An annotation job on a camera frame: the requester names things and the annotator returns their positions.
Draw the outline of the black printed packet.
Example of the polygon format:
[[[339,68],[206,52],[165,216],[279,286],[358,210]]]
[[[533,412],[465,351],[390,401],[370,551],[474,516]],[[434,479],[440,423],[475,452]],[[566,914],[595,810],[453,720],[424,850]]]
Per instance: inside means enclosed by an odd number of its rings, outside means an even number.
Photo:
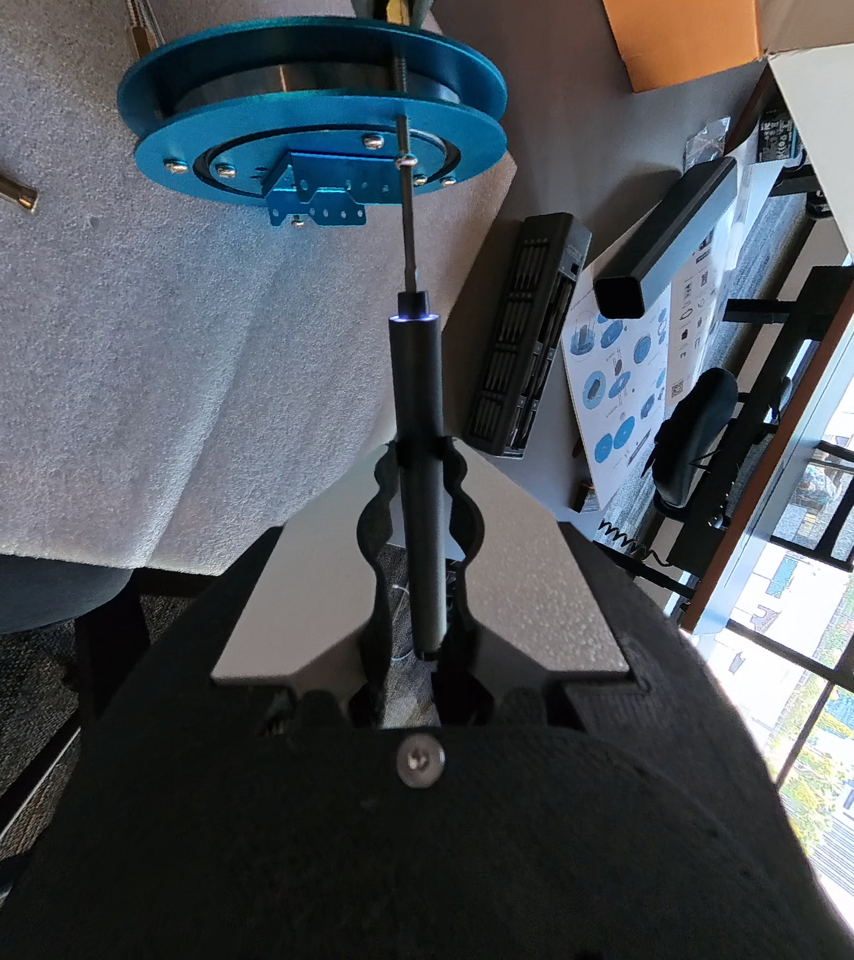
[[[756,163],[796,161],[803,146],[796,123],[786,109],[762,113],[757,125]]]

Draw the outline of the dark rectangular case sleeve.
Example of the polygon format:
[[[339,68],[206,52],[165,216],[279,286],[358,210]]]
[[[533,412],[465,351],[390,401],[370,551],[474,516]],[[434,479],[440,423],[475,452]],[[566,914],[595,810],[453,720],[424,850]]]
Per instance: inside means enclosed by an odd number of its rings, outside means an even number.
[[[736,194],[737,160],[731,155],[684,173],[597,273],[593,292],[601,315],[610,320],[642,318]]]

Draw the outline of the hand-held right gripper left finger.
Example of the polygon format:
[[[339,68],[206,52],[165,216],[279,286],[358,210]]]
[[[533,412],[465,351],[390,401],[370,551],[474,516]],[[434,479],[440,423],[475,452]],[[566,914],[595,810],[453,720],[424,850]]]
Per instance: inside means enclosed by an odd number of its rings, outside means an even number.
[[[216,662],[221,686],[325,691],[379,726],[394,646],[380,553],[394,532],[396,444],[374,449],[284,526]]]

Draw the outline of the black electric screwdriver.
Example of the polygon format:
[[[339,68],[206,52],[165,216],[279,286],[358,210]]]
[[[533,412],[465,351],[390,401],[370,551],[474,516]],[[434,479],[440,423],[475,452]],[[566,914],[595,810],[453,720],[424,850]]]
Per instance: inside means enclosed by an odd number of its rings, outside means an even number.
[[[424,662],[439,658],[447,626],[445,593],[442,324],[419,286],[413,210],[417,160],[399,148],[404,290],[388,321],[396,414],[396,455],[409,570],[412,643]]]

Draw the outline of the white foam mat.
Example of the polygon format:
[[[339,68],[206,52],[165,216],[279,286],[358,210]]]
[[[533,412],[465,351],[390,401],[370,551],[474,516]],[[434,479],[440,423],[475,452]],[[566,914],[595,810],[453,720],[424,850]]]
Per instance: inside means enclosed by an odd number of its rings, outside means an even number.
[[[133,161],[124,2],[0,2],[0,555],[223,572],[394,434],[400,213],[273,228]]]

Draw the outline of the black office chair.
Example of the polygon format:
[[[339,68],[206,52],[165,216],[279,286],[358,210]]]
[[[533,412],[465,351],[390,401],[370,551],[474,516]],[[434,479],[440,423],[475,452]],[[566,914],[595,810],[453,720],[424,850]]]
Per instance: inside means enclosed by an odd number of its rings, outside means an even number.
[[[705,370],[653,440],[645,472],[654,486],[654,508],[662,516],[685,521],[698,470],[712,445],[730,423],[739,392],[735,376],[725,368]]]

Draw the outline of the wooden top office table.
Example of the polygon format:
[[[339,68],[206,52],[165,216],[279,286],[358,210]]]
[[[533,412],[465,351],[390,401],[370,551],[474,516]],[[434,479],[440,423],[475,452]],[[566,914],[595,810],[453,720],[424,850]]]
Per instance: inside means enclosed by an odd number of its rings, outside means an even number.
[[[746,454],[789,363],[801,358],[799,377],[759,462],[744,483],[721,533],[690,519],[673,545],[673,557],[697,576],[679,617],[694,636],[724,630],[736,601],[854,376],[854,268],[813,268],[750,390],[746,424],[731,429],[734,457]]]

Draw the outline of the clear plastic parts bag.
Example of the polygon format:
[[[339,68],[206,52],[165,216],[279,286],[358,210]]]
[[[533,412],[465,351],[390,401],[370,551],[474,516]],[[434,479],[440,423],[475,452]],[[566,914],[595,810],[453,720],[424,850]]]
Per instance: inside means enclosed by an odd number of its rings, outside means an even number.
[[[725,154],[731,122],[730,116],[710,121],[687,139],[683,153],[684,173],[699,164],[720,159]]]

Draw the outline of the black screwdriver bit case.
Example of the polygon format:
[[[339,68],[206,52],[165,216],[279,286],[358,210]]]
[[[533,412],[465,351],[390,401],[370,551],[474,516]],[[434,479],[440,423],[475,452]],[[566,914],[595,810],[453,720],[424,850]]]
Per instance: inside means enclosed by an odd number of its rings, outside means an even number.
[[[523,457],[590,242],[569,212],[522,223],[462,430],[475,450]]]

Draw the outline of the white illustrated instruction sheet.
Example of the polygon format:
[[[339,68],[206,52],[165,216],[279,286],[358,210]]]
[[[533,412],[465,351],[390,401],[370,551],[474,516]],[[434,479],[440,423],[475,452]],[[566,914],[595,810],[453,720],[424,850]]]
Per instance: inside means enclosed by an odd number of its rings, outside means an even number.
[[[593,282],[639,224],[588,261],[560,336],[600,510],[641,471],[666,415],[692,391],[736,261],[731,249],[744,236],[730,207],[642,318],[609,319],[598,309]]]

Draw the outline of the blue round metal turntable base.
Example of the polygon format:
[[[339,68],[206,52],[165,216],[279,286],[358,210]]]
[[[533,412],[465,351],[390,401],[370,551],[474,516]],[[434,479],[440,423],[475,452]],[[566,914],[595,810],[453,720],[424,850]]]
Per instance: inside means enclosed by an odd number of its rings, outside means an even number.
[[[500,162],[505,78],[441,33],[355,13],[271,16],[161,39],[149,2],[126,2],[136,60],[118,87],[134,159],[157,185],[259,208],[274,227],[362,227],[412,197]]]

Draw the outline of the orange cardboard box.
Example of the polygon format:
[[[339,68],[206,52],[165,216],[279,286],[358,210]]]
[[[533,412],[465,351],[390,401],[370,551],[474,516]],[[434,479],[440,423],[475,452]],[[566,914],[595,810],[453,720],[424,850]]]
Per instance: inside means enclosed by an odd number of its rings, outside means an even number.
[[[761,57],[756,1],[604,1],[635,93],[663,90]]]

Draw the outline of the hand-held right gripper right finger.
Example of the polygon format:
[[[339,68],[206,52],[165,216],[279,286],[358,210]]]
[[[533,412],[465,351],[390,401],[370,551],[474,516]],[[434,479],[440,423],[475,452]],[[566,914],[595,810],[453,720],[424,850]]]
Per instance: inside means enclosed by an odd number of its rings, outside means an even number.
[[[445,727],[582,726],[568,688],[630,667],[550,510],[447,438],[449,533],[462,552],[433,672]]]

